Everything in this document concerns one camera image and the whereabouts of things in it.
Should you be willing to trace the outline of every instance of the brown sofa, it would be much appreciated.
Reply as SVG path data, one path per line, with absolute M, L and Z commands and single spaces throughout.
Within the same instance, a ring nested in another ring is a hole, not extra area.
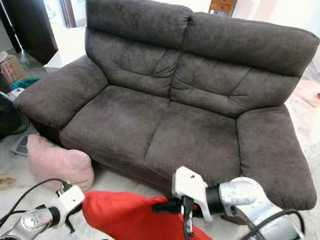
M 302 29 L 149 0 L 87 0 L 86 55 L 15 101 L 39 132 L 168 191 L 186 166 L 315 206 L 284 105 L 319 39 Z

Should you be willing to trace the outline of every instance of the cardboard box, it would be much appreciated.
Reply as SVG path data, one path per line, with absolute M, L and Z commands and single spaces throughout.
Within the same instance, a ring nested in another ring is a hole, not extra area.
M 0 68 L 1 73 L 9 84 L 21 80 L 25 74 L 24 68 L 20 65 L 16 56 L 10 54 L 3 62 L 0 62 Z

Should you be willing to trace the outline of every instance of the pink cushion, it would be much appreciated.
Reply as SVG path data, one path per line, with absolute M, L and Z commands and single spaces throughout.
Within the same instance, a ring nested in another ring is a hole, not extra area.
M 94 181 L 90 157 L 79 150 L 67 150 L 37 134 L 30 134 L 27 142 L 28 162 L 31 172 L 39 182 L 59 178 L 88 190 Z M 45 186 L 54 191 L 61 189 L 56 181 Z

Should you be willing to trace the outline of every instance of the red cloth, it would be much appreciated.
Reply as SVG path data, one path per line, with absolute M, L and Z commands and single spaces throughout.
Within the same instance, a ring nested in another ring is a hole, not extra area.
M 82 211 L 88 224 L 116 240 L 184 240 L 181 214 L 154 213 L 164 196 L 148 198 L 130 192 L 87 192 Z M 192 240 L 211 240 L 193 227 Z

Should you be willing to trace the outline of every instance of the black cable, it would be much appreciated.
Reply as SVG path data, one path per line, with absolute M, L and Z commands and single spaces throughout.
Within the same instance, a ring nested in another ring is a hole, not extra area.
M 3 226 L 3 224 L 7 221 L 7 219 L 13 214 L 14 210 L 16 209 L 16 207 L 18 206 L 18 204 L 22 201 L 22 199 L 29 193 L 31 192 L 33 189 L 35 189 L 36 187 L 42 185 L 42 184 L 45 184 L 47 182 L 50 182 L 50 181 L 59 181 L 62 183 L 63 187 L 69 187 L 70 185 L 63 181 L 62 179 L 59 179 L 59 178 L 50 178 L 50 179 L 47 179 L 47 180 L 44 180 L 36 185 L 34 185 L 33 187 L 29 188 L 19 199 L 18 201 L 14 204 L 14 206 L 11 208 L 11 210 L 8 212 L 8 214 L 6 216 L 4 216 L 0 222 L 0 228 Z
M 288 210 L 282 210 L 280 212 L 277 212 L 276 214 L 273 214 L 272 216 L 266 218 L 260 224 L 258 224 L 256 227 L 254 227 L 247 235 L 245 235 L 243 238 L 241 238 L 241 240 L 248 240 L 249 238 L 253 237 L 262 227 L 264 227 L 265 225 L 267 225 L 271 221 L 273 221 L 277 218 L 280 218 L 284 215 L 289 215 L 289 214 L 295 214 L 299 218 L 301 232 L 303 234 L 305 234 L 306 233 L 305 222 L 304 222 L 304 219 L 301 216 L 300 212 L 298 212 L 295 209 L 288 209 Z
M 2 223 L 5 218 L 9 218 L 13 214 L 23 214 L 25 212 L 26 210 L 18 210 L 18 211 L 13 211 L 11 214 L 8 213 L 7 215 L 5 215 L 3 218 L 0 219 L 0 223 Z

